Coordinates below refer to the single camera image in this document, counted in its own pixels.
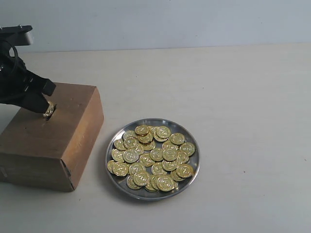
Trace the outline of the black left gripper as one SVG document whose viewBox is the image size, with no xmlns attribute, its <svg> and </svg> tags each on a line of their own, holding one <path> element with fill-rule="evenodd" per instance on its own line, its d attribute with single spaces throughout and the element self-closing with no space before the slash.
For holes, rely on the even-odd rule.
<svg viewBox="0 0 311 233">
<path fill-rule="evenodd" d="M 29 35 L 32 29 L 31 25 L 0 29 L 0 102 L 43 114 L 50 105 L 44 95 L 51 96 L 56 85 L 50 79 L 26 70 L 17 51 L 18 46 L 32 44 L 33 40 Z M 13 94 L 22 88 L 24 75 L 24 93 Z"/>
</svg>

